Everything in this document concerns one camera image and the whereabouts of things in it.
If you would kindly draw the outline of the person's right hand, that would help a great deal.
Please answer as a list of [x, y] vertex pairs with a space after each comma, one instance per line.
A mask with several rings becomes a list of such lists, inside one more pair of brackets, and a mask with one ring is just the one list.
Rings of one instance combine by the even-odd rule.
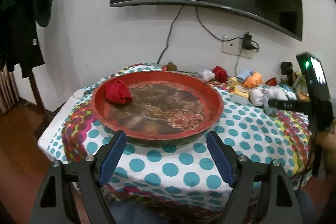
[[318, 132], [316, 143], [322, 147], [329, 164], [335, 164], [335, 120], [323, 132]]

